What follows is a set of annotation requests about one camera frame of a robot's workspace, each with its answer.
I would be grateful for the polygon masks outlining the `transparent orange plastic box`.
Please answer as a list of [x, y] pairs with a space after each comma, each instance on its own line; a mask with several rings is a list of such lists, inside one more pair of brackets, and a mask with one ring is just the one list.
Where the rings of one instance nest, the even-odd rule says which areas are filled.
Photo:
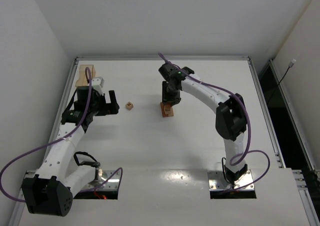
[[89, 68], [91, 73], [91, 78], [96, 77], [96, 70], [93, 64], [81, 64], [78, 68], [78, 79], [75, 82], [75, 87], [82, 87], [88, 85], [89, 76], [86, 73], [86, 68]]

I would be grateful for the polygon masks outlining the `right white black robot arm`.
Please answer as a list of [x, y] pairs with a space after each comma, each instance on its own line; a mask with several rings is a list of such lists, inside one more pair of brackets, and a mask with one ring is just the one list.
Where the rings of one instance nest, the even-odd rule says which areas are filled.
[[225, 179], [234, 185], [248, 169], [246, 161], [241, 159], [246, 151], [244, 136], [248, 125], [242, 96], [238, 93], [225, 95], [214, 87], [206, 86], [188, 67], [178, 69], [166, 62], [158, 71], [164, 78], [160, 103], [163, 117], [173, 116], [173, 106], [181, 101], [180, 92], [194, 96], [215, 113], [215, 129], [224, 142]]

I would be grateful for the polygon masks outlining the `light wooden rectangular block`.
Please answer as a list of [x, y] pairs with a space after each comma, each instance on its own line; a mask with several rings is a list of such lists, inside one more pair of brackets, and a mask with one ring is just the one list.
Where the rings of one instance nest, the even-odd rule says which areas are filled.
[[174, 116], [174, 111], [173, 111], [173, 108], [172, 108], [172, 107], [170, 107], [170, 108], [168, 109], [167, 115], [168, 115], [169, 117], [173, 117], [173, 116]]

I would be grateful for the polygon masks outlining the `reddish wooden arch block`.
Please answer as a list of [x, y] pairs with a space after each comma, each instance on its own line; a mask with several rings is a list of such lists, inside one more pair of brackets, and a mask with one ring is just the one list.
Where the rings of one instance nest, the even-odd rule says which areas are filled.
[[170, 103], [165, 103], [164, 104], [164, 111], [165, 111], [165, 114], [168, 115], [168, 109], [171, 108], [171, 104]]

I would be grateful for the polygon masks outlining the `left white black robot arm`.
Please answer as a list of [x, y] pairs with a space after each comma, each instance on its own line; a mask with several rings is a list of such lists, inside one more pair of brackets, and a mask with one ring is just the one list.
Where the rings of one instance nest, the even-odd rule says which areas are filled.
[[29, 213], [66, 216], [74, 197], [84, 192], [85, 185], [98, 182], [102, 176], [100, 163], [82, 161], [67, 175], [78, 143], [87, 132], [94, 117], [116, 115], [119, 105], [113, 90], [108, 92], [110, 102], [100, 86], [80, 86], [61, 116], [57, 142], [51, 146], [44, 162], [33, 177], [22, 181], [21, 189]]

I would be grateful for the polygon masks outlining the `reddish brown rectangular block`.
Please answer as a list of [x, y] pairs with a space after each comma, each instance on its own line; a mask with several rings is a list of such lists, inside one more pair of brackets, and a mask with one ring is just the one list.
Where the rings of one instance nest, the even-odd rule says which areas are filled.
[[167, 115], [166, 115], [166, 112], [165, 112], [165, 106], [164, 106], [164, 104], [162, 102], [160, 103], [160, 108], [161, 108], [162, 117], [166, 118]]

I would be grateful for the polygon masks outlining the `wooden letter N cube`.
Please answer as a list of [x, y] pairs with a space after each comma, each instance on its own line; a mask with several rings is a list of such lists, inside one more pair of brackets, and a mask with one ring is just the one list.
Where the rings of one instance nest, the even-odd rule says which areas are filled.
[[133, 103], [132, 102], [127, 102], [126, 104], [125, 104], [125, 107], [126, 107], [126, 109], [127, 110], [132, 110], [133, 109], [133, 107], [134, 107], [134, 105], [133, 105]]

